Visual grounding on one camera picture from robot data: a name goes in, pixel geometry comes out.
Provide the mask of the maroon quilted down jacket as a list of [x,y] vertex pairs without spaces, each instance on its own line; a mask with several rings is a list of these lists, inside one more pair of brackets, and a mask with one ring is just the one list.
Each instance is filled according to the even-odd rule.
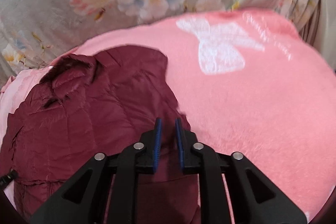
[[1,174],[14,169],[14,202],[28,219],[94,154],[113,155],[162,120],[154,176],[141,176],[139,223],[191,223],[198,210],[198,179],[178,164],[175,120],[190,125],[166,83],[160,51],[122,46],[94,56],[68,55],[29,92],[6,122]]

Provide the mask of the pink fleece blanket with bows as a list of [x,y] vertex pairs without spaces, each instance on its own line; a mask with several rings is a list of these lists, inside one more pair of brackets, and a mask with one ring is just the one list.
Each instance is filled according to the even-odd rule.
[[1,146],[8,116],[61,58],[122,46],[167,57],[166,83],[201,142],[242,152],[308,220],[318,214],[335,188],[335,73],[270,11],[187,14],[107,32],[20,73],[1,92]]

